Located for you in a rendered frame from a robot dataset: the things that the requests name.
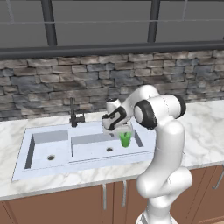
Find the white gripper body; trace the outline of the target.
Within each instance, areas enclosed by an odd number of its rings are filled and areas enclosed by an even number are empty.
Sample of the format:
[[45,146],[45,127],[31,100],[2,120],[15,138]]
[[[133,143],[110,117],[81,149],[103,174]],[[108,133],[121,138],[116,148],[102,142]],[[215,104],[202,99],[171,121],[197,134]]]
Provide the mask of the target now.
[[123,124],[114,130],[108,130],[105,128],[102,128],[102,132],[106,135],[110,135],[111,137],[119,137],[121,133],[126,133],[126,132],[132,132],[133,131],[133,126],[131,122],[128,122],[127,124]]

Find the green cup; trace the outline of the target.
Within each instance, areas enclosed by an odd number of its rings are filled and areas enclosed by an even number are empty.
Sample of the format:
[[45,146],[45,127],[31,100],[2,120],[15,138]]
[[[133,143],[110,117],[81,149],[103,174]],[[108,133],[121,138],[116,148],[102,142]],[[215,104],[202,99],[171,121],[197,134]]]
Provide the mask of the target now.
[[130,146],[130,139],[131,139],[131,133],[130,132],[123,132],[119,134],[122,147],[129,147]]

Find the pale double basin sink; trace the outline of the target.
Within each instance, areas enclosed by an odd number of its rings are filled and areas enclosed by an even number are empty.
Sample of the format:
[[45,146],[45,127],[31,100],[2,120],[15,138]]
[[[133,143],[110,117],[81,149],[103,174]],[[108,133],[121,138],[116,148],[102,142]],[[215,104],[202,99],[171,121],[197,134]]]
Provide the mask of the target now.
[[130,144],[102,132],[100,122],[83,122],[27,129],[18,153],[13,180],[42,177],[152,158],[156,132],[131,122]]

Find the black tap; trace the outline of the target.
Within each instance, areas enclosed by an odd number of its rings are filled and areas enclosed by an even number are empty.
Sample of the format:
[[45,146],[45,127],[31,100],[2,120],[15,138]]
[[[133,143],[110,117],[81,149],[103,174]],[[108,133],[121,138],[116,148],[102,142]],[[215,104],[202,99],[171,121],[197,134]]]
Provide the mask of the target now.
[[70,109],[71,109],[71,113],[70,113],[70,120],[69,122],[71,123],[71,126],[73,128],[75,128],[78,123],[84,123],[85,122],[85,116],[82,115],[80,117],[77,117],[74,111],[74,98],[71,97],[70,98]]

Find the brown cupboard door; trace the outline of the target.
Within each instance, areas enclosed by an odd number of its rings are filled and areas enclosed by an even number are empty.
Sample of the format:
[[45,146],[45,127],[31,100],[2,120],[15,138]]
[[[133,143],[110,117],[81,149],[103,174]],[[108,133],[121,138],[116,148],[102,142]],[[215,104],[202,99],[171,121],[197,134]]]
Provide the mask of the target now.
[[113,224],[136,224],[137,218],[147,206],[147,199],[141,197],[137,191],[137,181],[135,179],[126,181],[126,206],[122,206],[123,182],[114,183]]
[[212,188],[223,169],[224,164],[215,167],[192,224],[224,224],[224,177],[217,189]]
[[107,209],[103,210],[102,185],[6,200],[13,224],[112,224],[112,183],[107,186]]
[[193,223],[214,171],[215,166],[191,170],[192,186],[182,192],[171,206],[171,216],[178,224]]

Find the dark framed window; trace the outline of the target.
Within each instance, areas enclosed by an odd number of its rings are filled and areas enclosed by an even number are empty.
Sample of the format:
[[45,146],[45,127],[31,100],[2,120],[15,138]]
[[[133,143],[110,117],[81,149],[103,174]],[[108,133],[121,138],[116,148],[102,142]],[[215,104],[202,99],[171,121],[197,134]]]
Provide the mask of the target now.
[[0,60],[224,50],[224,0],[0,0]]

